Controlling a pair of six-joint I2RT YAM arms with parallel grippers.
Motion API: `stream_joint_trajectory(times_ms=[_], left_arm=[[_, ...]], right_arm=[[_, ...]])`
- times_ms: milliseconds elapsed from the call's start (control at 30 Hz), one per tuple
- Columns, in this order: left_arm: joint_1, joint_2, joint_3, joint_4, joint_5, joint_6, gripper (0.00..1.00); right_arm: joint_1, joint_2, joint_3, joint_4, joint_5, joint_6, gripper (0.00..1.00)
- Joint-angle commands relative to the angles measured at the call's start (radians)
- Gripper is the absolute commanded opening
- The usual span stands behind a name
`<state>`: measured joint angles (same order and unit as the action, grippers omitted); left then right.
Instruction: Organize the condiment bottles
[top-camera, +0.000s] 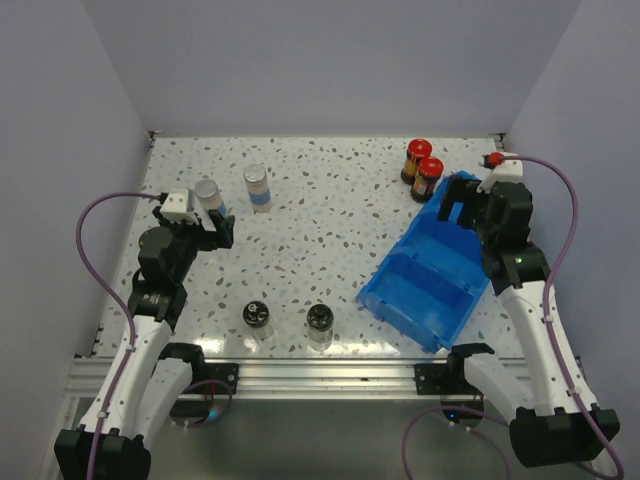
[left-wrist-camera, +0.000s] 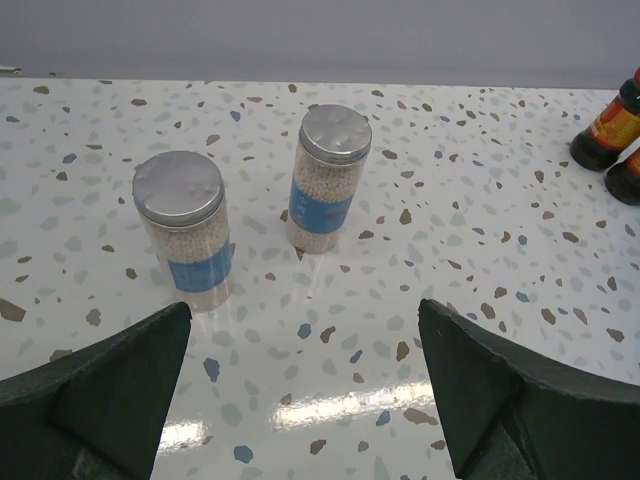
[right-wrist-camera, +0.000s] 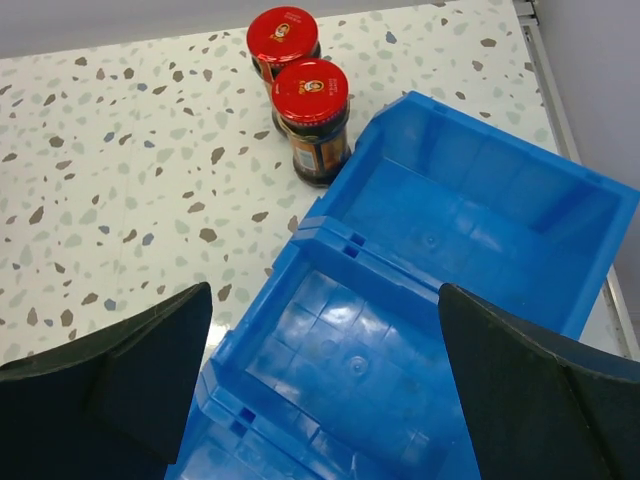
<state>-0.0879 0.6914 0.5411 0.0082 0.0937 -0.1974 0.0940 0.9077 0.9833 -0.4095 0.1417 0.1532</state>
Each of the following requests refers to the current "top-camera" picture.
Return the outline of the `silver lid salt bottle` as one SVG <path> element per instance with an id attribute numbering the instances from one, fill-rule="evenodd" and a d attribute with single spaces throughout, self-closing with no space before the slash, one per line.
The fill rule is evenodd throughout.
<path id="1" fill-rule="evenodd" d="M 267 171 L 263 165 L 251 164 L 243 170 L 249 200 L 256 213 L 266 213 L 272 207 Z"/>
<path id="2" fill-rule="evenodd" d="M 224 200 L 214 180 L 205 178 L 198 181 L 194 186 L 194 193 L 206 211 L 214 210 L 222 216 L 227 215 Z"/>

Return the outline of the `red lid sauce jar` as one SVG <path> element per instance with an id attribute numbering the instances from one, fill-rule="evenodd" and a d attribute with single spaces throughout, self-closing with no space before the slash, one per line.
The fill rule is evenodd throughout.
<path id="1" fill-rule="evenodd" d="M 423 158 L 427 158 L 433 151 L 432 144 L 423 138 L 411 140 L 406 149 L 406 158 L 401 170 L 401 179 L 405 184 L 412 185 Z"/>
<path id="2" fill-rule="evenodd" d="M 422 158 L 418 163 L 410 190 L 411 197 L 420 203 L 429 201 L 443 172 L 444 164 L 439 158 L 433 156 Z"/>

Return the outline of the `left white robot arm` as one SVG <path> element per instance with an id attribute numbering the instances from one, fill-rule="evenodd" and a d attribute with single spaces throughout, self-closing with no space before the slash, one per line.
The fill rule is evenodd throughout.
<path id="1" fill-rule="evenodd" d="M 152 444 L 179 396 L 209 384 L 204 353 L 172 341 L 186 304 L 184 280 L 200 252 L 229 249 L 232 216 L 191 207 L 156 207 L 158 224 L 138 242 L 139 268 L 127 327 L 91 407 L 54 444 L 65 479 L 145 479 Z"/>

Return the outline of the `blue plastic divided bin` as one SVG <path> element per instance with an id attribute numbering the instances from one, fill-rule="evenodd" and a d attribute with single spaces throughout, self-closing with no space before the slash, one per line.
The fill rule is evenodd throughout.
<path id="1" fill-rule="evenodd" d="M 441 181 L 356 296 L 374 317 L 428 352 L 454 346 L 489 283 L 480 240 L 456 223 L 461 206 L 447 221 L 437 219 L 449 180 Z"/>

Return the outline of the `black lid glass jar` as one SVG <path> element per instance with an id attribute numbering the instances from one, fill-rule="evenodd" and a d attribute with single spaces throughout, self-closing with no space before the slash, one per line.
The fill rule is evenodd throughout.
<path id="1" fill-rule="evenodd" d="M 331 308 L 322 303 L 311 306 L 306 321 L 311 348 L 316 351 L 327 349 L 334 335 L 334 313 Z"/>
<path id="2" fill-rule="evenodd" d="M 242 318 L 258 340 L 266 340 L 274 334 L 270 310 L 264 302 L 248 302 L 243 308 Z"/>

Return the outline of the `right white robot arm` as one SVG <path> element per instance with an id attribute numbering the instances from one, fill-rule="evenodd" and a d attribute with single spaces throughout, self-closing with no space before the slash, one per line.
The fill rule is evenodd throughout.
<path id="1" fill-rule="evenodd" d="M 599 406 L 585 382 L 564 333 L 551 269 L 543 251 L 529 239 L 531 192 L 522 183 L 450 178 L 438 218 L 448 220 L 461 207 L 457 224 L 480 240 L 482 268 L 507 310 L 528 367 L 523 385 L 500 365 L 486 346 L 452 350 L 458 358 L 445 369 L 451 389 L 478 389 L 500 412 L 512 449 L 527 468 L 577 464 L 585 468 L 620 430 L 616 412 Z"/>

